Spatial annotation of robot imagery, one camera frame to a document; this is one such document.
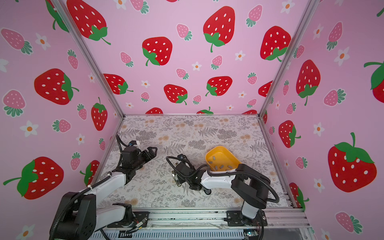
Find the table surface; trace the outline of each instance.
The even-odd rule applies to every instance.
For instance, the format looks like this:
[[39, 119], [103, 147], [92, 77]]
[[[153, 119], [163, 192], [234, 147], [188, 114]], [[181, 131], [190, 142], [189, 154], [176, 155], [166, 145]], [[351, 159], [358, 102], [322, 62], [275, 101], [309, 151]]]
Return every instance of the table surface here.
[[[166, 156], [176, 157], [183, 153], [197, 168], [206, 164], [205, 154], [217, 146], [226, 147], [241, 163], [271, 180], [280, 202], [269, 202], [267, 207], [288, 207], [256, 116], [126, 116], [119, 133], [126, 144], [139, 140], [142, 150], [157, 147], [157, 156], [136, 171], [128, 184], [105, 198], [99, 207], [116, 202], [128, 203], [134, 208], [241, 207], [243, 199], [232, 189], [215, 188], [210, 195], [206, 195], [203, 191], [190, 190], [186, 183], [178, 187], [171, 174], [172, 168], [165, 159]], [[107, 171], [116, 168], [119, 156], [115, 141], [100, 179], [106, 176]]]

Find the strawberry wallpaper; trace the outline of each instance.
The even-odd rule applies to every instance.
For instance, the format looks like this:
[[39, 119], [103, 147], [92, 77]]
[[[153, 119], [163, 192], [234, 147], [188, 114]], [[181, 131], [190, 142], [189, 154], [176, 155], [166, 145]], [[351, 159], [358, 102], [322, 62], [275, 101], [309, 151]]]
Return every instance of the strawberry wallpaper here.
[[6, 1], [0, 33], [2, 238], [48, 239], [61, 197], [92, 180], [119, 118], [49, 0]]
[[383, 7], [321, 1], [264, 118], [317, 239], [380, 239]]
[[306, 4], [66, 1], [126, 114], [259, 112]]

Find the ventilation grille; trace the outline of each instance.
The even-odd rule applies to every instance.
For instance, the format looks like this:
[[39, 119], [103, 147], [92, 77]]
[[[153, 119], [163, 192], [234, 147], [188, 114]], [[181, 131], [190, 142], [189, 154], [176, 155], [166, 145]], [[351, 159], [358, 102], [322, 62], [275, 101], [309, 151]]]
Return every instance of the ventilation grille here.
[[[243, 230], [143, 230], [132, 235], [122, 234], [119, 230], [105, 230], [111, 240], [165, 240], [165, 239], [244, 239]], [[89, 240], [104, 239], [100, 231], [94, 233]]]

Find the yellow bowl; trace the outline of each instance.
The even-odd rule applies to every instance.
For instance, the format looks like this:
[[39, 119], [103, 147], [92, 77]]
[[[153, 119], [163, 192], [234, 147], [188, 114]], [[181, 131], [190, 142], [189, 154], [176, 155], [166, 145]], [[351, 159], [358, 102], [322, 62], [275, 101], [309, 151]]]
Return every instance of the yellow bowl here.
[[217, 146], [205, 155], [205, 160], [212, 171], [228, 171], [241, 163], [228, 149]]

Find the red strawberry print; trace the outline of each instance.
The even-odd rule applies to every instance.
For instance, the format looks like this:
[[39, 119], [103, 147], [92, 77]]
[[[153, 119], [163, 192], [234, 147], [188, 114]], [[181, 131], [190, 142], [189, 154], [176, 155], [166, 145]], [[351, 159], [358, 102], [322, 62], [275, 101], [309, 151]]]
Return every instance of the red strawberry print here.
[[355, 133], [351, 132], [353, 145], [341, 142], [328, 152], [328, 165], [335, 186], [344, 192], [356, 191], [376, 178], [376, 166], [369, 154], [355, 147]]
[[71, 168], [75, 171], [80, 165], [80, 153], [75, 152], [71, 159]]
[[105, 141], [103, 138], [99, 139], [99, 145], [100, 145], [100, 149], [104, 151], [105, 150]]
[[289, 115], [291, 115], [294, 111], [296, 111], [296, 103], [290, 103], [285, 110], [285, 112]]
[[33, 53], [32, 46], [28, 41], [24, 41], [24, 38], [20, 33], [7, 28], [1, 28], [0, 32], [3, 38], [12, 48], [20, 50], [22, 53], [28, 55]]
[[296, 138], [301, 138], [301, 136], [296, 137], [296, 127], [290, 120], [280, 124], [278, 131], [281, 140], [287, 148], [290, 148], [295, 144]]
[[62, 119], [54, 121], [52, 127], [56, 132], [67, 132], [71, 129], [71, 124], [67, 120]]
[[169, 62], [170, 55], [172, 53], [171, 41], [164, 37], [148, 38], [145, 39], [143, 44], [143, 54], [148, 58], [145, 63], [148, 66], [148, 61], [154, 65], [163, 66]]
[[212, 59], [211, 68], [213, 70], [216, 70], [221, 66], [222, 63], [223, 63], [223, 56], [218, 55]]
[[227, 92], [229, 87], [232, 85], [232, 78], [228, 76], [214, 77], [207, 82], [207, 94], [210, 93], [213, 96], [221, 96]]
[[338, 212], [335, 214], [336, 221], [348, 232], [357, 234], [362, 233], [362, 225], [360, 221], [352, 215], [348, 215], [345, 212]]
[[87, 119], [87, 109], [84, 108], [84, 105], [79, 103], [79, 105], [77, 105], [77, 111], [79, 111], [79, 117], [82, 120], [86, 120]]
[[273, 135], [275, 133], [275, 127], [274, 126], [271, 126], [270, 128], [269, 128], [269, 134], [270, 135]]
[[73, 97], [71, 80], [62, 70], [53, 68], [35, 79], [35, 90], [43, 98], [59, 105], [68, 104]]
[[160, 108], [151, 108], [145, 114], [163, 114]]
[[3, 97], [3, 103], [5, 107], [3, 108], [6, 115], [10, 117], [20, 116], [24, 113], [22, 110], [25, 108], [25, 101], [22, 94], [16, 90], [10, 90]]
[[246, 22], [249, 28], [256, 25], [256, 22], [260, 20], [260, 18], [262, 17], [262, 12], [263, 12], [263, 5], [261, 4], [257, 5], [252, 10], [249, 11], [247, 22]]
[[107, 80], [109, 87], [111, 88], [114, 94], [120, 95], [124, 94], [127, 91], [133, 92], [133, 90], [128, 90], [128, 84], [124, 80], [124, 78], [115, 74], [103, 74], [105, 79]]
[[26, 199], [37, 199], [56, 188], [64, 178], [63, 169], [52, 159], [38, 157], [28, 163], [22, 170], [22, 176], [9, 179], [3, 185], [20, 179], [17, 191]]
[[253, 107], [256, 104], [256, 101], [257, 101], [256, 99], [252, 99], [251, 101], [249, 101], [247, 104], [247, 108]]
[[227, 44], [232, 39], [234, 32], [235, 11], [228, 6], [217, 10], [203, 26], [205, 40], [211, 43], [211, 53], [213, 45], [220, 47]]
[[211, 107], [209, 107], [208, 110], [200, 110], [196, 114], [213, 114], [213, 112], [211, 112]]
[[184, 24], [178, 24], [176, 26], [177, 34], [179, 37], [184, 38], [184, 40], [189, 41], [192, 39], [192, 32], [189, 30], [189, 28]]
[[256, 73], [250, 73], [248, 74], [248, 80], [247, 82], [251, 85], [254, 85], [257, 81]]
[[373, 92], [373, 96], [384, 103], [384, 62], [369, 62], [365, 63], [364, 67], [370, 65], [380, 65], [371, 76], [371, 90]]
[[259, 88], [259, 95], [263, 96], [263, 97], [266, 97], [266, 95], [268, 94], [269, 92], [269, 89], [271, 88], [271, 85], [272, 85], [272, 82], [273, 81], [270, 81], [264, 85], [262, 85], [260, 88]]
[[184, 69], [178, 68], [176, 69], [176, 73], [179, 78], [182, 78], [184, 80], [189, 78], [188, 73]]
[[74, 53], [74, 51], [72, 51], [72, 49], [69, 49], [68, 55], [68, 62], [73, 67], [73, 69], [77, 69], [77, 67], [79, 66], [79, 61], [76, 58], [76, 54]]
[[130, 0], [133, 8], [136, 11], [140, 11], [141, 14], [147, 14], [149, 12], [149, 6], [146, 1], [143, 0]]
[[251, 110], [248, 110], [248, 111], [246, 111], [245, 113], [242, 113], [242, 114], [257, 114], [257, 111], [251, 109]]
[[96, 130], [101, 131], [107, 122], [108, 112], [105, 106], [101, 104], [100, 98], [99, 102], [95, 103], [91, 109], [91, 117]]
[[301, 66], [296, 82], [296, 92], [301, 98], [306, 98], [304, 106], [307, 106], [308, 96], [313, 95], [320, 83], [320, 71], [312, 60], [306, 60]]
[[55, 24], [56, 24], [56, 22], [57, 22], [57, 24], [59, 25], [59, 27], [60, 27], [61, 29], [63, 29], [63, 30], [66, 31], [66, 32], [69, 32], [69, 31], [68, 31], [68, 28], [65, 26], [63, 20], [61, 19], [59, 13], [56, 11], [55, 7], [53, 6], [51, 0], [45, 0], [45, 3], [46, 3], [46, 5], [47, 5], [48, 12], [49, 12], [50, 15], [55, 19], [55, 20], [53, 21], [53, 25], [52, 25], [53, 30], [56, 30], [56, 29], [55, 29]]
[[125, 63], [125, 65], [127, 66], [127, 67], [133, 67], [133, 61], [132, 61], [132, 58], [128, 55], [128, 54], [126, 54], [125, 52], [121, 52], [120, 53], [120, 59], [121, 59], [121, 61], [123, 62], [123, 63]]
[[201, 96], [200, 95], [194, 96], [193, 104], [198, 105], [200, 102], [201, 102]]
[[342, 103], [346, 95], [343, 89], [332, 90], [325, 96], [324, 104], [333, 107], [336, 104]]
[[149, 94], [147, 92], [143, 92], [140, 96], [143, 102], [147, 102], [149, 100]]
[[304, 53], [304, 46], [300, 45], [296, 48], [295, 52], [293, 53], [294, 58], [299, 58]]
[[167, 99], [172, 103], [184, 102], [187, 105], [187, 102], [185, 100], [188, 97], [188, 92], [185, 88], [172, 84], [167, 84], [164, 86], [164, 93], [166, 94]]
[[268, 114], [267, 114], [267, 112], [265, 110], [265, 114], [263, 115], [264, 124], [266, 124], [267, 119], [268, 119]]
[[327, 50], [331, 51], [337, 45], [337, 41], [341, 38], [343, 34], [343, 23], [338, 22], [333, 27], [332, 31], [329, 33], [328, 42], [327, 42]]
[[99, 167], [99, 164], [100, 162], [97, 161], [97, 160], [93, 160], [86, 168], [85, 170], [85, 173], [82, 173], [80, 171], [81, 174], [85, 175], [84, 176], [84, 183], [86, 186], [90, 185], [92, 180], [93, 180], [93, 177], [95, 176], [95, 173], [96, 173], [96, 170], [97, 168]]
[[283, 87], [283, 95], [287, 95], [288, 93], [288, 90], [289, 90], [289, 81], [288, 80], [285, 80], [284, 82], [284, 87]]
[[103, 16], [82, 0], [67, 0], [67, 8], [81, 35], [94, 41], [107, 36], [107, 23]]
[[273, 26], [264, 35], [260, 56], [265, 60], [273, 60], [283, 55], [291, 42], [291, 35], [279, 26]]
[[289, 184], [289, 187], [291, 189], [291, 192], [293, 194], [293, 198], [295, 199], [297, 207], [302, 208], [303, 211], [305, 212], [305, 203], [304, 202], [308, 202], [310, 199], [307, 198], [306, 200], [304, 200], [303, 193], [301, 192], [300, 188], [297, 186], [296, 183], [291, 182]]
[[304, 168], [307, 168], [308, 166], [308, 162], [307, 162], [307, 159], [304, 158], [304, 157], [298, 157], [296, 158], [296, 166], [300, 169], [304, 169]]

